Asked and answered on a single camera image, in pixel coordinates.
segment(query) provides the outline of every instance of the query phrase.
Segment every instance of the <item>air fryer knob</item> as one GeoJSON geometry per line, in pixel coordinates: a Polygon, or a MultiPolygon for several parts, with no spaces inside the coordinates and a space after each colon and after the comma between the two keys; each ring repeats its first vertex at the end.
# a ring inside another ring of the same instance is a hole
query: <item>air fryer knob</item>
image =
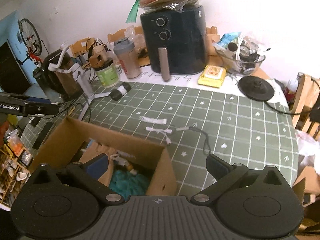
{"type": "Polygon", "coordinates": [[[163,30],[159,33],[159,37],[163,41],[169,39],[170,36],[171,36],[171,33],[169,32],[169,30],[163,30]]]}
{"type": "Polygon", "coordinates": [[[167,19],[165,17],[160,17],[156,20],[156,24],[159,26],[159,27],[163,27],[167,24],[167,19]]]}

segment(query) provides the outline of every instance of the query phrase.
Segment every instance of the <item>doorway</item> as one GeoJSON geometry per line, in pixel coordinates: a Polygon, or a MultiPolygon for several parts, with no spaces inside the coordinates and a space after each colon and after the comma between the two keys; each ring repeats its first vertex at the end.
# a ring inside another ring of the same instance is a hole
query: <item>doorway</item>
{"type": "Polygon", "coordinates": [[[3,92],[23,94],[30,83],[15,60],[8,43],[0,47],[0,87],[3,92]]]}

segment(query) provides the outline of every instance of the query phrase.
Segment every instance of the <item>ridged grey surface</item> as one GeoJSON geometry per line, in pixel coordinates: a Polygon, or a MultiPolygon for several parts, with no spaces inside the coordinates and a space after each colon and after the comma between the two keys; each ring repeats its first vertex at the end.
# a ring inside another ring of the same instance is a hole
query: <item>ridged grey surface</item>
{"type": "Polygon", "coordinates": [[[70,240],[245,240],[227,230],[208,207],[184,196],[132,196],[108,207],[100,220],[70,240]]]}

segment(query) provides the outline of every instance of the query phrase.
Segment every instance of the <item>glass bowl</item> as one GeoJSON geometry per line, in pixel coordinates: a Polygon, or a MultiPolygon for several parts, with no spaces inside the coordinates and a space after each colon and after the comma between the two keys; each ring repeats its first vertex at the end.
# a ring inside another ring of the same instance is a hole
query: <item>glass bowl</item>
{"type": "Polygon", "coordinates": [[[219,50],[215,48],[218,56],[221,57],[223,62],[223,67],[231,74],[238,76],[250,76],[255,70],[257,70],[261,63],[266,59],[266,56],[260,56],[258,61],[247,62],[242,60],[236,60],[229,58],[222,54],[219,50]]]}

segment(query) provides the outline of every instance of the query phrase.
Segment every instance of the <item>green checkered tablecloth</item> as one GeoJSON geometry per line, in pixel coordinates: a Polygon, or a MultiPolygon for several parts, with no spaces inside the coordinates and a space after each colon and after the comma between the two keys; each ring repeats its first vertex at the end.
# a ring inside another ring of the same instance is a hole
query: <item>green checkered tablecloth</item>
{"type": "MultiPolygon", "coordinates": [[[[269,109],[264,103],[245,97],[206,90],[131,83],[132,90],[118,102],[111,98],[96,99],[91,104],[91,123],[143,139],[165,143],[164,135],[146,131],[147,126],[166,129],[168,126],[196,126],[210,136],[214,154],[228,163],[243,163],[250,169],[275,165],[290,185],[297,176],[298,147],[291,118],[269,109]],[[146,116],[167,119],[167,125],[142,122],[146,116]]],[[[96,93],[107,92],[94,83],[96,93]]],[[[288,111],[279,103],[277,108],[288,111]]],[[[77,118],[78,108],[71,116],[77,118]]],[[[54,118],[56,125],[64,118],[54,118]]],[[[87,111],[84,121],[89,120],[87,111]]],[[[35,155],[32,144],[43,128],[41,120],[36,128],[28,125],[23,143],[35,155]]],[[[202,148],[204,135],[185,130],[168,135],[167,146],[177,177],[179,195],[191,196],[215,182],[205,168],[206,155],[202,148]]]]}

